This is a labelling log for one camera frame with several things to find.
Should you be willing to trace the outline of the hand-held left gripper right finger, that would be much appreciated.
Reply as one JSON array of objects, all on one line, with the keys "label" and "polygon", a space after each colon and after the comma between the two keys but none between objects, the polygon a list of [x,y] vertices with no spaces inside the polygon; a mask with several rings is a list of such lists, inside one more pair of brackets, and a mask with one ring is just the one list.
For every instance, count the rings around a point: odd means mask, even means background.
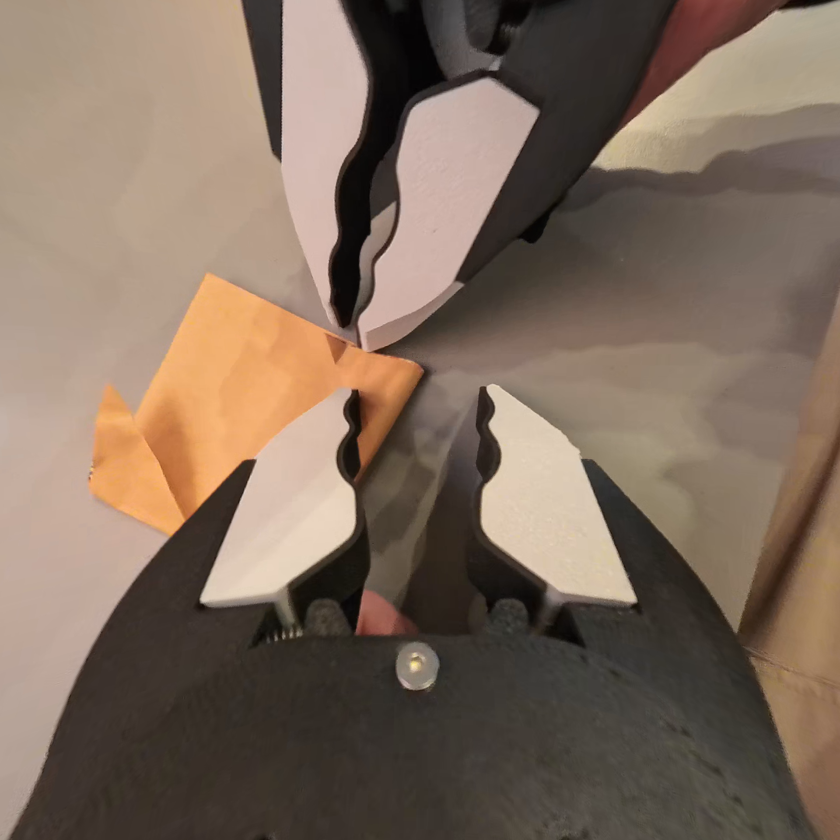
[{"label": "hand-held left gripper right finger", "polygon": [[518,602],[548,629],[568,605],[618,610],[637,594],[580,450],[499,385],[479,389],[469,580],[488,611]]}]

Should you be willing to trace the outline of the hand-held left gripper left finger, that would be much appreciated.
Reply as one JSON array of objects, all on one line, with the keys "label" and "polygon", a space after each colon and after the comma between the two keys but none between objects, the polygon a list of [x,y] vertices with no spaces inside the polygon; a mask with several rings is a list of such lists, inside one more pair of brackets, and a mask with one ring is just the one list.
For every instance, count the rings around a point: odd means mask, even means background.
[{"label": "hand-held left gripper left finger", "polygon": [[261,449],[200,603],[272,605],[281,625],[303,625],[319,600],[357,625],[366,583],[361,398],[339,388]]}]

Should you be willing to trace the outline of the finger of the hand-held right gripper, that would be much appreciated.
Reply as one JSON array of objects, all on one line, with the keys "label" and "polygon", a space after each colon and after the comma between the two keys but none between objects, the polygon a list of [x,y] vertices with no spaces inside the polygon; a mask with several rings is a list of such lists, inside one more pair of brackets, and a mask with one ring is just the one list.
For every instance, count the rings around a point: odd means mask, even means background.
[{"label": "finger of the hand-held right gripper", "polygon": [[402,340],[463,288],[460,272],[539,115],[489,74],[410,106],[395,158],[395,221],[357,321],[363,350]]},{"label": "finger of the hand-held right gripper", "polygon": [[386,2],[282,4],[282,178],[311,278],[339,329],[354,321],[372,182],[403,109],[394,23]]}]

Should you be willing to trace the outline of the orange paper sheet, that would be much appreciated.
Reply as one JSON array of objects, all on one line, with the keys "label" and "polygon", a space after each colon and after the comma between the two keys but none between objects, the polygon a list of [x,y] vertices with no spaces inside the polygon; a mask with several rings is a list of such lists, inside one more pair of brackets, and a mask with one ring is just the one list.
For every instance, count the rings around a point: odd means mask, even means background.
[{"label": "orange paper sheet", "polygon": [[360,394],[363,474],[423,375],[207,274],[138,411],[106,387],[89,491],[171,536],[243,461],[340,387]]}]

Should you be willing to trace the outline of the person's right hand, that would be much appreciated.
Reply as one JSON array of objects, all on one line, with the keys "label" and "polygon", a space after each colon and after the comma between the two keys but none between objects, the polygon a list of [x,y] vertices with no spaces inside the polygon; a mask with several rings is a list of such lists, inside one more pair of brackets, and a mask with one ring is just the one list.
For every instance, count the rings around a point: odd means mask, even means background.
[{"label": "person's right hand", "polygon": [[749,32],[784,5],[785,1],[678,1],[619,128],[712,51]]}]

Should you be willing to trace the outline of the person's left hand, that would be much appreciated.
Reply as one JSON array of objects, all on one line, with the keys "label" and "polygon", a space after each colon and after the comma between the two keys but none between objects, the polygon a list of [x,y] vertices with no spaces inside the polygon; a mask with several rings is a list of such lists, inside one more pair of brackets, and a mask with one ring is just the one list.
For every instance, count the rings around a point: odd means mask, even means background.
[{"label": "person's left hand", "polygon": [[363,590],[356,636],[414,637],[416,625],[381,595]]}]

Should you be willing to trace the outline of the person's beige clothing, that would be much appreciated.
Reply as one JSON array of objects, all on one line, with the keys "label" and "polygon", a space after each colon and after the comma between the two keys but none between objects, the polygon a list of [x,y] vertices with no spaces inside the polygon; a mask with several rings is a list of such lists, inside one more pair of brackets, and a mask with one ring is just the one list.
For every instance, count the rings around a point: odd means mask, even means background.
[{"label": "person's beige clothing", "polygon": [[805,809],[839,838],[839,307],[801,406],[738,635]]}]

